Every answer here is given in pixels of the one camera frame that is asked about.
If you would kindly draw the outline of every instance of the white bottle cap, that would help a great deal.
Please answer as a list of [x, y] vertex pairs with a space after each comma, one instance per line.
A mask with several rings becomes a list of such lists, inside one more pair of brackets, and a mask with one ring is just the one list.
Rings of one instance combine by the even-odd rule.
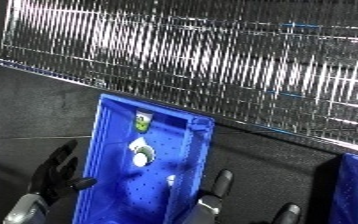
[[137, 167], [144, 167], [147, 165], [147, 163], [149, 162], [147, 159], [147, 156], [143, 153], [137, 153], [134, 157], [133, 157], [133, 164], [135, 164], [135, 166]]

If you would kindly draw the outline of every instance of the small cup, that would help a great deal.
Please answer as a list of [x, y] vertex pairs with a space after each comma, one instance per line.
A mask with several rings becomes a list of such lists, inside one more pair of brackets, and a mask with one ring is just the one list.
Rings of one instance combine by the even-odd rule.
[[136, 111], [135, 128], [140, 133], [145, 133], [149, 130], [153, 114], [141, 110]]
[[144, 167], [155, 160], [154, 149], [147, 145], [143, 137], [136, 139], [129, 145], [129, 149], [135, 153], [132, 162], [137, 167]]

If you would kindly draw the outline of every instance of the dark floor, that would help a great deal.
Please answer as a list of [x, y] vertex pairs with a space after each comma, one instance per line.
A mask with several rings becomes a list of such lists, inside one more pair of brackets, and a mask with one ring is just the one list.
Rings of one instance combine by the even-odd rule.
[[[102, 91], [0, 67], [0, 223], [25, 193], [33, 170], [67, 138], [86, 156]], [[217, 126], [204, 188], [223, 168], [236, 182], [221, 223], [262, 224], [288, 201], [305, 210], [302, 223], [324, 224], [338, 167], [337, 156]], [[70, 223], [76, 197], [56, 204], [48, 223]]]

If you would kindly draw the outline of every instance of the small white object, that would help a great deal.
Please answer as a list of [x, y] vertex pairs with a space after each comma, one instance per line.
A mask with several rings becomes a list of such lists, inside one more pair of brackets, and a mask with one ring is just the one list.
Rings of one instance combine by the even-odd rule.
[[137, 167], [144, 167], [148, 163], [147, 156], [143, 153], [138, 153], [133, 157], [133, 164]]
[[146, 140], [143, 137], [140, 137], [129, 144], [129, 149], [133, 152], [136, 152], [141, 147], [147, 146]]
[[167, 177], [167, 183], [169, 187], [172, 187], [173, 184], [175, 183], [175, 175], [171, 175]]

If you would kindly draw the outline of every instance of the blue plastic bin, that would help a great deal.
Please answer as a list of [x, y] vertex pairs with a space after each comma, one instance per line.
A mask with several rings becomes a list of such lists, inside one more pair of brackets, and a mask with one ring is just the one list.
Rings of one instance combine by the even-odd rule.
[[[134, 126], [138, 109], [154, 115], [144, 134]], [[102, 95], [84, 172], [98, 183], [81, 192], [74, 223], [180, 223], [196, 203], [213, 126], [209, 117]], [[139, 137], [156, 151], [143, 168], [132, 163], [128, 149]]]
[[358, 156], [345, 154], [331, 208], [331, 224], [358, 224]]

